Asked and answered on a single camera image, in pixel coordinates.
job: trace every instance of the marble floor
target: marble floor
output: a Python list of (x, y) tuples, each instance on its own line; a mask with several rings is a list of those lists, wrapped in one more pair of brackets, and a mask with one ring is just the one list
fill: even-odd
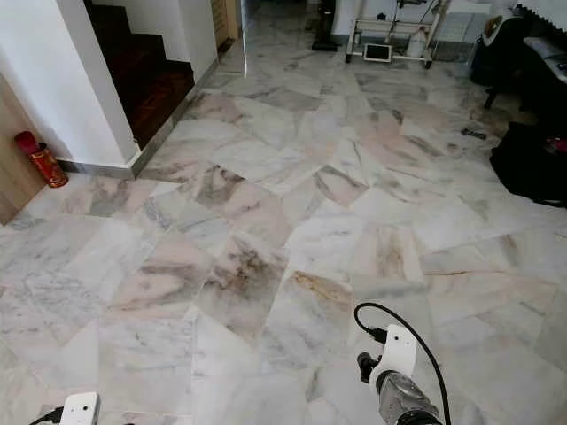
[[(71, 175), (0, 228), (0, 423), (82, 390), (101, 425), (382, 423), (362, 300), (430, 343), (455, 424), (567, 423), (567, 212), (488, 162), (530, 117), (305, 25), (263, 3), (138, 180)], [(422, 353), (415, 379), (440, 406)]]

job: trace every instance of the plastic bottle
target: plastic bottle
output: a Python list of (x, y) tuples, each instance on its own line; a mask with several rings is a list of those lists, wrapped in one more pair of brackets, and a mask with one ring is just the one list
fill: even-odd
[(423, 28), (419, 28), (415, 33), (409, 37), (408, 48), (406, 49), (406, 56), (411, 58), (420, 58), (425, 49), (425, 42), (427, 35)]

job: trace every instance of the wooden door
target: wooden door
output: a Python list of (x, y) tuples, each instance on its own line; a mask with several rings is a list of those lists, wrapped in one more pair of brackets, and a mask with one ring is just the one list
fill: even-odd
[(25, 111), (0, 74), (0, 223), (8, 223), (45, 182), (13, 137), (20, 131), (35, 132)]
[(229, 38), (226, 0), (211, 0), (211, 6), (213, 7), (214, 38), (218, 48)]

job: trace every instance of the stair step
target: stair step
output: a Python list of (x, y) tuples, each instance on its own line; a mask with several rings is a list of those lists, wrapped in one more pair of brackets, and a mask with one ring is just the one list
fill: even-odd
[(95, 4), (87, 10), (103, 51), (123, 43), (132, 34), (125, 7)]
[(189, 63), (168, 60), (154, 78), (123, 103), (134, 137), (142, 149), (195, 85)]
[(134, 34), (119, 48), (106, 50), (106, 64), (120, 98), (152, 79), (166, 62), (161, 35)]

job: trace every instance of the power cord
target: power cord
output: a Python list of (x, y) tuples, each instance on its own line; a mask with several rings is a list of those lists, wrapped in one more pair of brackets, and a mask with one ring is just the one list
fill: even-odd
[(63, 416), (63, 406), (56, 407), (53, 411), (47, 413), (46, 415), (42, 416), (41, 418), (33, 421), (29, 425), (37, 425), (41, 422), (51, 421), (53, 423), (60, 423), (61, 416)]
[(383, 312), (390, 314), (395, 320), (397, 320), (399, 323), (405, 326), (406, 329), (409, 330), (409, 332), (411, 332), (411, 334), (416, 338), (417, 342), (422, 346), (423, 350), (427, 354), (427, 357), (429, 357), (429, 360), (433, 365), (433, 368), (435, 369), (435, 375), (437, 376), (437, 380), (439, 382), (439, 389), (441, 391), (441, 401), (443, 403), (443, 416), (445, 417), (445, 425), (451, 425), (451, 414), (449, 413), (449, 399), (447, 397), (447, 389), (445, 388), (445, 381), (443, 380), (443, 375), (441, 374), (441, 369), (439, 368), (439, 364), (435, 360), (435, 356), (433, 355), (433, 353), (431, 352), (425, 341), (419, 336), (417, 331), (413, 329), (409, 323), (407, 323), (399, 314), (393, 312), (388, 307), (378, 303), (360, 303), (354, 309), (354, 320), (356, 321), (356, 324), (359, 327), (361, 327), (362, 330), (370, 334), (377, 341), (381, 341), (383, 339), (384, 336), (382, 335), (382, 333), (384, 331), (380, 328), (368, 328), (362, 324), (361, 320), (358, 317), (358, 312), (364, 307), (374, 307), (377, 308), (378, 310), (382, 310)]

